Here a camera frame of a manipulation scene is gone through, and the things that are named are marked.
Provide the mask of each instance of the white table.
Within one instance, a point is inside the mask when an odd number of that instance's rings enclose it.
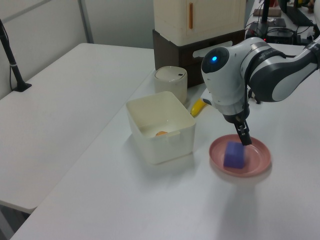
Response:
[[[31,213],[153,71],[152,49],[80,44],[0,100],[0,204]]]
[[[303,48],[273,46],[290,55]],[[318,239],[319,76],[282,102],[250,102],[250,134],[272,155],[272,167],[251,178],[210,164],[212,141],[236,133],[216,109],[196,117],[192,154],[150,165],[123,106],[12,240]],[[188,108],[204,89],[188,90]],[[152,93],[149,75],[130,99]]]
[[[252,14],[254,12],[255,9],[259,9],[260,5],[263,3],[264,1],[262,0],[261,3],[259,3],[259,0],[255,0],[254,3],[253,3],[253,6],[252,6],[252,10],[250,12],[250,14]],[[270,7],[270,9],[280,9],[279,6],[276,6],[276,7]],[[300,7],[299,10],[305,14],[310,20],[312,20],[314,23],[316,23],[316,20],[315,20],[315,15],[313,13],[309,13],[308,12],[308,8],[307,7]],[[293,24],[293,22],[290,20],[290,18],[288,18],[288,16],[282,12],[281,14],[281,17],[282,19],[284,19],[285,21],[285,24],[286,24],[286,28],[288,29],[291,29],[293,31],[296,31],[298,33],[301,33],[301,38],[302,39],[306,39],[312,32],[313,32],[313,27],[307,27],[307,26],[300,26],[298,28],[297,25]],[[257,16],[253,16],[253,15],[250,15],[248,21],[247,21],[247,25],[254,22],[254,21],[260,21],[261,22],[261,17],[257,17]]]

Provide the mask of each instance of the white plastic container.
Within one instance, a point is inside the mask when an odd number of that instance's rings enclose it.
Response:
[[[244,29],[246,0],[153,0],[154,29],[177,46]]]
[[[154,91],[172,92],[179,101],[184,104],[187,99],[188,74],[178,66],[163,66],[154,74]]]
[[[192,152],[196,121],[172,92],[126,103],[132,135],[145,160],[159,164]],[[160,131],[166,134],[156,136]]]

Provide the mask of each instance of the wooden cabinet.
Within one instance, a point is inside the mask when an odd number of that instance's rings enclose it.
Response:
[[[155,30],[177,46],[244,28],[246,0],[153,0]]]

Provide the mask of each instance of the black stand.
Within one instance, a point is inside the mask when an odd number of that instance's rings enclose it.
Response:
[[[9,40],[8,40],[6,32],[5,32],[5,27],[2,24],[1,19],[0,19],[0,40],[2,42],[5,54],[9,60],[10,66],[12,68],[13,74],[16,79],[16,88],[14,88],[13,90],[17,91],[17,92],[23,92],[26,89],[30,88],[32,85],[29,83],[25,83],[21,77],[21,74],[20,74],[19,68],[17,66],[15,57],[14,57],[14,55],[11,51],[10,45],[9,45]]]

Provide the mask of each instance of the electronic equipment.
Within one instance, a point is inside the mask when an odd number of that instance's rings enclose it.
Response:
[[[298,0],[294,0],[293,6],[287,6],[287,0],[278,0],[280,9],[288,18],[299,27],[312,27],[314,23],[298,9]]]

